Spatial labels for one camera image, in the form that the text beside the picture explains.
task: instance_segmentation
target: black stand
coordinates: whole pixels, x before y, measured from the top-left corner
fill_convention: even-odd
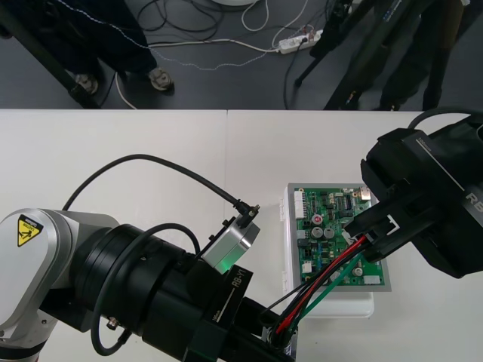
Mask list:
[[[0,2],[0,24],[3,25],[31,55],[33,55],[69,92],[69,95],[85,109],[100,109],[99,105],[69,73],[45,49],[45,47]]]
[[[368,40],[360,47],[352,59],[349,69],[337,89],[329,99],[325,109],[337,110],[350,108],[382,71],[389,56],[389,50],[403,29],[435,0],[393,0],[388,2],[384,15],[377,20],[368,36]],[[445,0],[446,11],[442,22],[441,49],[436,52],[433,62],[429,86],[425,92],[426,109],[435,108],[441,98],[441,85],[445,75],[451,49],[454,45],[457,30],[463,13],[461,0]],[[324,28],[321,39],[310,51],[315,59],[303,74],[295,81],[299,87],[310,72],[337,46],[342,44],[354,26],[374,7],[376,0],[364,0],[349,16],[348,8],[352,0],[340,0]]]

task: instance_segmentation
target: person's leg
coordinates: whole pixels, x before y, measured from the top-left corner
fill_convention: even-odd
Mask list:
[[[422,13],[411,46],[383,89],[379,110],[398,110],[418,92],[420,84],[431,72],[443,10],[444,2],[438,0]],[[472,0],[463,13],[458,38],[475,22],[481,10],[481,0]]]
[[[97,73],[97,58],[67,41],[54,28],[57,20],[35,8],[28,0],[2,0],[4,6],[42,43],[64,69],[74,73],[75,81],[90,93],[96,93],[98,82],[93,76]]]
[[[124,0],[65,0],[73,8],[81,8],[92,17],[123,29],[125,38],[111,26],[95,23],[85,15],[68,11],[75,26],[94,44],[101,59],[117,70],[149,76],[152,85],[163,91],[172,85],[172,80],[158,67],[147,41],[136,19]]]

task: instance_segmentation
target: power strip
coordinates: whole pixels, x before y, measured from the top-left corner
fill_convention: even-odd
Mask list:
[[[313,47],[314,44],[317,41],[320,40],[321,34],[323,32],[324,32],[323,29],[318,30],[315,33],[314,39],[303,43],[302,46],[300,47],[300,49],[302,50],[302,49],[307,49],[307,48]],[[282,53],[282,54],[293,53],[298,49],[300,43],[302,43],[302,40],[305,39],[305,38],[308,38],[308,37],[309,36],[307,34],[305,34],[305,35],[296,36],[294,38],[281,40],[281,41],[278,42],[278,49],[280,50],[280,53]]]

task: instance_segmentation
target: circuit board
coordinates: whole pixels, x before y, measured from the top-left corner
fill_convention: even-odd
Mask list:
[[[297,246],[300,278],[304,282],[336,259],[353,242],[343,227],[355,215],[371,207],[367,187],[354,189],[295,189]],[[347,266],[334,273],[332,282]],[[349,273],[340,286],[385,285],[380,262],[369,263],[364,258]]]

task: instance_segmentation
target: yellow warning label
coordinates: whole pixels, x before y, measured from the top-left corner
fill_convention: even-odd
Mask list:
[[[18,246],[21,247],[26,242],[31,241],[35,236],[42,232],[44,226],[40,225],[25,215],[20,215],[18,219]]]

